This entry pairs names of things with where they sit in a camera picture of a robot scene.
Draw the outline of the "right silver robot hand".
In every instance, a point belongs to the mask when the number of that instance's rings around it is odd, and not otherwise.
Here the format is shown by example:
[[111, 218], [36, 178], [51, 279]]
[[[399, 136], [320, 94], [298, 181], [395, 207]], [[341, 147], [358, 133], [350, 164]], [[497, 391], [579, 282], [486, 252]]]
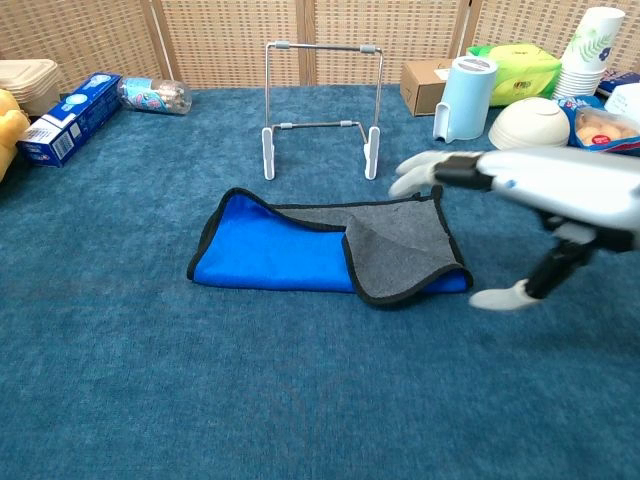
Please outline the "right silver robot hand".
[[492, 151], [427, 150], [401, 162], [392, 198], [423, 186], [493, 191], [535, 211], [557, 239], [532, 273], [513, 286], [486, 289], [476, 308], [509, 311], [541, 302], [599, 249], [639, 247], [639, 162], [629, 156], [572, 147]]

